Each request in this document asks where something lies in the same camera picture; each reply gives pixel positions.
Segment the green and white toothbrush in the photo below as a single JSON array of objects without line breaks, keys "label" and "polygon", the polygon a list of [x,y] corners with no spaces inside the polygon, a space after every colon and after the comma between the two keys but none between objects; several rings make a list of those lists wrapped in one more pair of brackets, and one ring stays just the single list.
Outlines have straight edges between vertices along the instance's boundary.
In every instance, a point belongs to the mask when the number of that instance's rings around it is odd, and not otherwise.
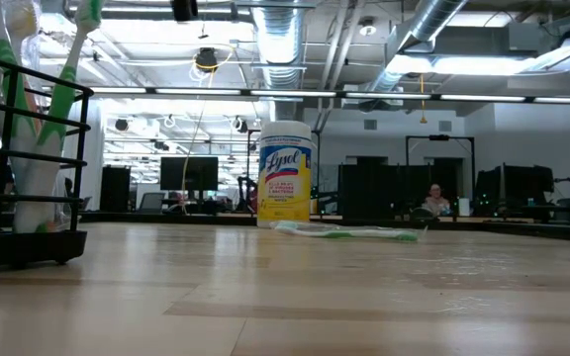
[{"label": "green and white toothbrush", "polygon": [[396,241],[416,242],[425,237],[428,228],[403,229],[380,226],[345,226],[322,222],[272,222],[270,227],[284,234],[318,238],[375,238]]},{"label": "green and white toothbrush", "polygon": [[[81,0],[75,14],[76,34],[59,78],[75,82],[82,47],[87,36],[97,30],[102,22],[102,9],[106,0]],[[75,90],[56,84],[53,88],[48,115],[66,120],[75,99]],[[45,122],[38,135],[35,153],[61,157],[67,127],[65,124]],[[50,196],[57,180],[60,163],[32,161],[28,167],[30,181],[28,192],[35,196]],[[20,222],[16,230],[21,232],[46,232],[53,226],[53,202],[29,202],[26,208],[17,210]]]},{"label": "green and white toothbrush", "polygon": [[[3,9],[3,0],[0,0],[0,60],[9,64],[18,65],[6,30]],[[25,109],[26,105],[21,74],[22,72],[14,73],[11,69],[7,69],[2,80],[2,92],[4,97],[7,97],[9,94],[15,95],[12,107],[28,111]],[[34,150],[36,140],[37,126],[35,119],[14,114],[11,121],[9,149],[31,153]],[[40,224],[40,213],[37,211],[37,208],[40,206],[41,204],[39,202],[18,202],[13,222],[14,231],[19,233],[36,232]]]}]

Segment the Lysol wipes canister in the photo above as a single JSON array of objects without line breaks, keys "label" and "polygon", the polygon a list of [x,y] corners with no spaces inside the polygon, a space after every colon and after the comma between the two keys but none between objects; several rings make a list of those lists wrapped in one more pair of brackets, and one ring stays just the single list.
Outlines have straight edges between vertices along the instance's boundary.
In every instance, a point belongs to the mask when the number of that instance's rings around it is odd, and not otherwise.
[{"label": "Lysol wipes canister", "polygon": [[258,227],[310,218],[313,142],[301,122],[278,121],[262,128],[257,183]]}]

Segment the overhead light bar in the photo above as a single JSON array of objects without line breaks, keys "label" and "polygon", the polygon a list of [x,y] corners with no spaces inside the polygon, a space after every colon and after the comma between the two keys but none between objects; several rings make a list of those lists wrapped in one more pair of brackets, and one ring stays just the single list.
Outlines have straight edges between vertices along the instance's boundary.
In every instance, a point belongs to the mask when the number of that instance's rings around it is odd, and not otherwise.
[{"label": "overhead light bar", "polygon": [[319,90],[272,90],[272,89],[218,89],[184,87],[92,87],[96,95],[105,96],[199,96],[199,97],[256,97],[269,99],[347,99],[347,100],[403,100],[403,101],[445,101],[512,103],[535,105],[570,105],[570,97],[522,96],[487,94],[449,93],[407,93],[407,92],[358,92],[358,91],[319,91]]}]

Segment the black partition screen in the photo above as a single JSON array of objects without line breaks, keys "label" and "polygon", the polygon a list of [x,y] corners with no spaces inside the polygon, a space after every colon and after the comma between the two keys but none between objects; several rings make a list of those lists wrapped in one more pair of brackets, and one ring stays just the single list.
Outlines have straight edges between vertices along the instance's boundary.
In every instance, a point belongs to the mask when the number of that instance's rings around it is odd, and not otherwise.
[{"label": "black partition screen", "polygon": [[420,207],[429,187],[428,165],[341,165],[337,210],[346,219],[390,219]]}]

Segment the black computer monitor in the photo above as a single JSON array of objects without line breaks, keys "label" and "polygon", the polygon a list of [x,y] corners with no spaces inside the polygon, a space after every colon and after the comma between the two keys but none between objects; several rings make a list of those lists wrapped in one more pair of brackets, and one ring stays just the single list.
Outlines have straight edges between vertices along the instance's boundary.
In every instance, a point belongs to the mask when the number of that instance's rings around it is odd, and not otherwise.
[{"label": "black computer monitor", "polygon": [[217,191],[219,159],[216,156],[162,157],[161,190]]}]

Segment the gray office chair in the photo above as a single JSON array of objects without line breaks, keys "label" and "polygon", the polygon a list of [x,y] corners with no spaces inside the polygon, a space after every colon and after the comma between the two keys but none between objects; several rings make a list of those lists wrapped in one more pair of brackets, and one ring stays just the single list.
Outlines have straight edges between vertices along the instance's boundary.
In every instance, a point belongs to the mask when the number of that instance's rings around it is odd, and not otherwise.
[{"label": "gray office chair", "polygon": [[139,212],[143,214],[160,214],[162,212],[165,194],[162,192],[149,192],[142,195]]}]

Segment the person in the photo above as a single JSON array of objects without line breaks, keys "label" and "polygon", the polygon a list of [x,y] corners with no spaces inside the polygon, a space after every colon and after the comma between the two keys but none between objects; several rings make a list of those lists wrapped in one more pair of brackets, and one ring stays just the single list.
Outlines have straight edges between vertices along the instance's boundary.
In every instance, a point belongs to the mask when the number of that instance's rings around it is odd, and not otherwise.
[{"label": "person", "polygon": [[422,208],[431,212],[435,217],[449,216],[452,213],[450,203],[442,196],[441,188],[438,184],[430,186]]}]

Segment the black cabinet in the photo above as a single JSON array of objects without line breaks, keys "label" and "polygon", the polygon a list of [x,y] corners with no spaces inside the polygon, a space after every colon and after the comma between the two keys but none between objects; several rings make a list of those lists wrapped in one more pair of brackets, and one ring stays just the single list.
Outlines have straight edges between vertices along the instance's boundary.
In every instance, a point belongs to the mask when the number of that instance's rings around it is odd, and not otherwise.
[{"label": "black cabinet", "polygon": [[102,212],[125,213],[130,197],[131,169],[105,166],[102,170],[100,207]]}]

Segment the black workstation monitors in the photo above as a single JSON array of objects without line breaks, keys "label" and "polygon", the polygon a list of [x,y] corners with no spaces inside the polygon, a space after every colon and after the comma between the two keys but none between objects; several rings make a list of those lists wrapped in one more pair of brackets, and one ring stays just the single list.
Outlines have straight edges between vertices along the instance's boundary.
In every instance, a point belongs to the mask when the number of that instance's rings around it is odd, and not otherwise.
[{"label": "black workstation monitors", "polygon": [[473,214],[546,222],[551,218],[551,203],[545,194],[553,191],[551,168],[503,164],[478,173]]}]

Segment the black mesh caddy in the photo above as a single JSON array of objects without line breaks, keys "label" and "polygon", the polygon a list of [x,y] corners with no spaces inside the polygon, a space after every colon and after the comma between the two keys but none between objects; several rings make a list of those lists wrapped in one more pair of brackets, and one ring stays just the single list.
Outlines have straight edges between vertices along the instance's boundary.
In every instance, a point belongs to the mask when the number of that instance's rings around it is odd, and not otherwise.
[{"label": "black mesh caddy", "polygon": [[[58,79],[54,76],[40,73],[38,71],[6,63],[0,60],[0,68],[4,71],[11,69],[14,73],[22,72],[29,76],[44,79],[53,84],[61,84],[73,88],[79,94],[75,100],[81,103],[81,110],[78,121],[62,120],[49,115],[41,113],[33,113],[16,109],[12,107],[15,95],[9,94],[6,102],[0,104],[0,112],[5,114],[4,119],[4,134],[3,142],[0,147],[1,163],[6,164],[9,157],[25,158],[31,161],[55,161],[60,163],[61,169],[73,169],[75,171],[74,177],[74,192],[73,196],[68,197],[54,197],[54,196],[34,196],[34,195],[3,195],[0,194],[0,222],[1,222],[1,204],[3,202],[53,202],[64,203],[71,207],[72,218],[69,226],[60,231],[55,232],[32,232],[32,233],[17,233],[17,232],[3,232],[0,227],[0,266],[11,265],[22,266],[28,263],[54,261],[60,265],[65,264],[67,261],[81,256],[84,252],[87,233],[78,228],[78,213],[79,207],[83,203],[80,198],[80,185],[82,178],[83,168],[87,162],[83,159],[85,139],[87,132],[90,131],[90,126],[87,124],[87,112],[89,99],[93,96],[93,91],[89,87],[81,86],[73,82]],[[26,153],[22,151],[14,151],[9,149],[11,121],[14,114],[19,114],[27,117],[41,119],[46,122],[55,122],[65,124],[69,127],[66,132],[67,135],[76,135],[78,142],[76,145],[76,157],[65,158],[53,155],[42,155],[37,153]]]}]

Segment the silver ventilation duct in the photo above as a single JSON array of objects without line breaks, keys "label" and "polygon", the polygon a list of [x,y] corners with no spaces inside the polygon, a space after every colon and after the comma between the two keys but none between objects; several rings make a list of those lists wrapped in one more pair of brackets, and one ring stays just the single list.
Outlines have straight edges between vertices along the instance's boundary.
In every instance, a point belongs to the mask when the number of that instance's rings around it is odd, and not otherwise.
[{"label": "silver ventilation duct", "polygon": [[270,90],[294,90],[301,84],[301,51],[304,10],[299,0],[259,0],[274,6],[250,9],[262,69],[263,87]]},{"label": "silver ventilation duct", "polygon": [[399,25],[393,25],[385,44],[385,61],[378,75],[365,86],[374,93],[402,94],[398,89],[403,76],[428,72],[424,57],[413,57],[405,50],[416,49],[418,54],[432,53],[435,38],[462,9],[468,0],[420,0],[414,15]]}]

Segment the black gantry frame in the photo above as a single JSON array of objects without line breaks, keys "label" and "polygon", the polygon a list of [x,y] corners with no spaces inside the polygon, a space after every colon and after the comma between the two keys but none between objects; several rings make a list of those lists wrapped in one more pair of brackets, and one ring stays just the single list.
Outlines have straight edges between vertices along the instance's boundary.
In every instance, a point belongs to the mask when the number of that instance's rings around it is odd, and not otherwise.
[{"label": "black gantry frame", "polygon": [[[470,154],[470,173],[471,173],[471,177],[469,180],[469,188],[465,189],[463,188],[463,190],[461,188],[457,188],[457,193],[458,193],[458,197],[456,198],[456,202],[457,203],[457,212],[458,212],[458,202],[460,201],[461,198],[468,198],[469,201],[473,200],[473,193],[474,193],[474,186],[475,186],[475,180],[476,180],[476,161],[475,161],[475,138],[473,136],[454,136],[454,135],[447,135],[447,134],[431,134],[431,135],[406,135],[405,136],[405,178],[407,179],[407,190],[409,188],[411,188],[411,183],[413,182],[412,178],[411,178],[411,165],[410,165],[410,155],[412,150],[417,147],[417,144],[415,146],[413,146],[413,148],[410,146],[410,141],[411,139],[427,139],[429,141],[450,141],[453,140],[455,142],[457,142],[461,148],[464,148],[467,152],[469,152]],[[467,149],[467,147],[465,145],[463,145],[462,143],[460,143],[461,140],[467,140],[470,144],[470,148],[469,150]],[[415,222],[415,223],[427,223],[427,222],[438,222],[438,218],[435,216],[432,216],[430,218],[428,218],[426,215],[419,213],[423,211],[424,213],[426,212],[425,208],[414,208],[411,209],[410,213],[408,215],[406,215],[406,217],[409,219],[410,222]]]}]

